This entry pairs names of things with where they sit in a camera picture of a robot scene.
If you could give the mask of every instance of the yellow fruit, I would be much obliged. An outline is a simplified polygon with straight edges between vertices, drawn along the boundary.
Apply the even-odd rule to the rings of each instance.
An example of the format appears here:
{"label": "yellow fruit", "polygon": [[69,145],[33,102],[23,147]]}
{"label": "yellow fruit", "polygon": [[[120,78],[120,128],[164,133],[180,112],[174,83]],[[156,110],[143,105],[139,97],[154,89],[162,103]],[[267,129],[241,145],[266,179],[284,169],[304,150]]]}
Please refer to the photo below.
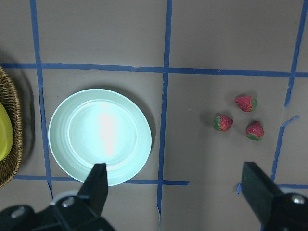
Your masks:
{"label": "yellow fruit", "polygon": [[13,145],[13,128],[5,108],[0,103],[0,160],[11,151]]}

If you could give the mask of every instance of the plate rim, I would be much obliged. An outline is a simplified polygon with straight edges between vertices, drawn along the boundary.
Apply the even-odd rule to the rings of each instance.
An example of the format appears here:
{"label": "plate rim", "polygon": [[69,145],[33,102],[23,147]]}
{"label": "plate rim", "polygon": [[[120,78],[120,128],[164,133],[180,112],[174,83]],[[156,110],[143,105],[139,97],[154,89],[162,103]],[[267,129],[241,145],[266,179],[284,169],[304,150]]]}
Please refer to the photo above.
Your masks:
{"label": "plate rim", "polygon": [[150,125],[149,125],[149,122],[147,120],[147,118],[145,117],[144,113],[142,112],[142,110],[131,100],[129,99],[128,97],[126,97],[125,95],[122,95],[116,91],[113,91],[113,90],[108,90],[108,89],[98,89],[98,88],[94,88],[94,89],[86,89],[86,90],[81,90],[81,91],[78,91],[70,96],[68,96],[67,98],[65,98],[58,106],[57,108],[55,109],[55,111],[53,112],[52,114],[52,117],[50,119],[50,123],[49,123],[49,127],[48,127],[48,143],[49,143],[49,148],[50,148],[50,151],[52,153],[52,156],[53,158],[55,159],[55,161],[57,162],[58,166],[60,166],[60,168],[65,172],[67,173],[69,176],[71,176],[72,178],[80,181],[80,182],[84,182],[84,180],[81,180],[81,179],[78,179],[77,177],[73,176],[71,173],[69,173],[67,170],[65,170],[65,168],[59,163],[59,161],[57,160],[55,154],[54,154],[54,151],[52,149],[52,145],[51,145],[51,139],[50,139],[50,132],[51,132],[51,127],[52,127],[52,122],[54,120],[54,117],[56,116],[57,112],[59,111],[59,109],[63,106],[63,104],[65,104],[68,100],[70,100],[71,98],[75,97],[76,95],[79,95],[79,94],[82,94],[84,92],[88,92],[88,91],[103,91],[103,92],[108,92],[108,93],[112,93],[112,94],[115,94],[115,95],[118,95],[122,98],[124,98],[125,100],[127,100],[130,104],[132,104],[137,110],[138,110],[138,113],[143,117],[144,119],[144,122],[145,122],[145,125],[146,125],[146,133],[149,135],[149,139],[147,141],[148,143],[148,152],[146,154],[146,158],[145,158],[145,161],[142,163],[142,165],[140,165],[140,167],[138,168],[138,171],[135,171],[135,173],[132,175],[132,176],[129,176],[129,177],[126,177],[125,180],[119,180],[115,183],[109,183],[108,182],[108,186],[114,186],[114,185],[118,185],[118,184],[121,184],[123,182],[126,182],[127,180],[133,178],[135,175],[137,175],[141,169],[144,167],[144,165],[146,164],[146,162],[148,161],[149,159],[149,156],[151,154],[151,150],[152,150],[152,133],[151,133],[151,128],[150,128]]}

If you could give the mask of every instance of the ceramic plate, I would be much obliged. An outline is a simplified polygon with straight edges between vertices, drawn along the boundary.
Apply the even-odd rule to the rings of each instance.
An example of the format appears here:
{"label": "ceramic plate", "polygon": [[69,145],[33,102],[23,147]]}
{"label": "ceramic plate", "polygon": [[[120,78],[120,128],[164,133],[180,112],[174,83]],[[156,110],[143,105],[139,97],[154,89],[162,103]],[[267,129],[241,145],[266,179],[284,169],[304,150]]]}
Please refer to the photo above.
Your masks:
{"label": "ceramic plate", "polygon": [[109,186],[142,169],[152,142],[142,111],[125,96],[104,89],[65,99],[51,118],[48,139],[59,166],[78,181],[84,182],[95,163],[106,163]]}

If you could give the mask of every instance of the basket rim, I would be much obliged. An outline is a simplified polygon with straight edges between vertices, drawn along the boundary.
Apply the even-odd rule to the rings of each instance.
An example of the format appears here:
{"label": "basket rim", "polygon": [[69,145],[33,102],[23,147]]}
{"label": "basket rim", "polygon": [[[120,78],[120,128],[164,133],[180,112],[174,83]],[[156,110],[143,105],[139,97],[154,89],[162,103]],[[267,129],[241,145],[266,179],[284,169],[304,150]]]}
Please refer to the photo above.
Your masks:
{"label": "basket rim", "polygon": [[[8,112],[7,108],[6,111],[8,112],[8,115],[12,122],[14,139],[10,153],[3,160],[0,161],[0,187],[10,182],[17,174],[23,157],[23,122],[20,98],[12,78],[3,69],[3,67],[0,66],[0,80],[3,79],[5,82],[5,86],[3,88],[10,92],[10,95],[5,95],[7,97],[5,100],[9,101],[10,107],[12,107],[10,108],[10,111],[12,111],[11,113]],[[8,171],[8,173],[4,176],[2,175],[2,168]]]}

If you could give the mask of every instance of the wicker basket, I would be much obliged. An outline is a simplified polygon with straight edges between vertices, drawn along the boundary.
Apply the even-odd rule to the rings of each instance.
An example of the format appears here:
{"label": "wicker basket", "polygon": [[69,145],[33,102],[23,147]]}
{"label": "wicker basket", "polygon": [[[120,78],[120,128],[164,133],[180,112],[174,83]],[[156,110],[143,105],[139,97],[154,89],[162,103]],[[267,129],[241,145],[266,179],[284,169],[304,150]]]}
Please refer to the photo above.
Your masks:
{"label": "wicker basket", "polygon": [[6,109],[13,127],[13,146],[0,161],[0,187],[7,184],[18,172],[23,157],[23,123],[21,104],[11,77],[0,66],[0,102]]}

